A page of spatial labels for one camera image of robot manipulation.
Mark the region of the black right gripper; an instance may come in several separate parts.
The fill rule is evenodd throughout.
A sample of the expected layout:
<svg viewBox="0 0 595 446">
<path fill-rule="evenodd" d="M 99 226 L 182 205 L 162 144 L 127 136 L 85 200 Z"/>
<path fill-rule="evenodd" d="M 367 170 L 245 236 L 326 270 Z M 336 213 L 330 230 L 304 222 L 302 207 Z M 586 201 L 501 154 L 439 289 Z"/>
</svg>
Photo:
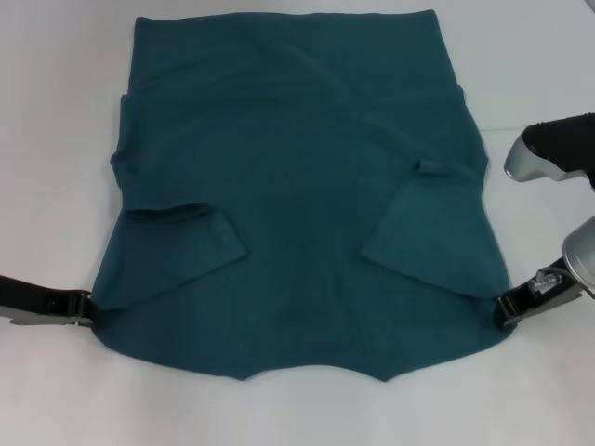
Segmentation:
<svg viewBox="0 0 595 446">
<path fill-rule="evenodd" d="M 563 262 L 554 262 L 496 300 L 494 324 L 501 331 L 511 329 L 522 320 L 570 303 L 586 293 L 587 287 Z"/>
</svg>

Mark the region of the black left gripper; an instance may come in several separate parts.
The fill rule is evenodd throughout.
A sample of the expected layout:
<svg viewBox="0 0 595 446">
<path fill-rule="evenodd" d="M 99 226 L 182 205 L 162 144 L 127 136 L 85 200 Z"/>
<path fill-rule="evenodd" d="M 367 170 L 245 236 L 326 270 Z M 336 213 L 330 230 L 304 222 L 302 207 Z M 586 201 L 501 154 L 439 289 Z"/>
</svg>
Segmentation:
<svg viewBox="0 0 595 446">
<path fill-rule="evenodd" d="M 2 276 L 1 316 L 16 325 L 92 325 L 96 306 L 87 291 L 50 289 Z"/>
</svg>

